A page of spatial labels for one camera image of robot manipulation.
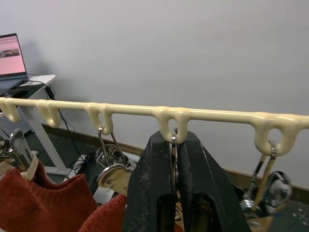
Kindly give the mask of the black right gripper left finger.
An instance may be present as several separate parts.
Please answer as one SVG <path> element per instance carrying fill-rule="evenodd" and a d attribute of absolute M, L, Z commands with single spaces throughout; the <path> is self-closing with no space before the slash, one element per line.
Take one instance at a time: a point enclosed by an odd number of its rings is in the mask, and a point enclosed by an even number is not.
<path fill-rule="evenodd" d="M 175 204 L 171 148 L 158 131 L 150 136 L 129 179 L 123 231 L 174 231 Z"/>

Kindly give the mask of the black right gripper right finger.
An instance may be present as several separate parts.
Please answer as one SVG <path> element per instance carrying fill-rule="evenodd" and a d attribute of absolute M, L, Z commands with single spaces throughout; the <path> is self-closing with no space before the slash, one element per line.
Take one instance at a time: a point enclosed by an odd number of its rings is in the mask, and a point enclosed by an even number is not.
<path fill-rule="evenodd" d="M 250 227 L 225 173 L 199 138 L 188 132 L 177 146 L 184 230 L 248 232 Z"/>

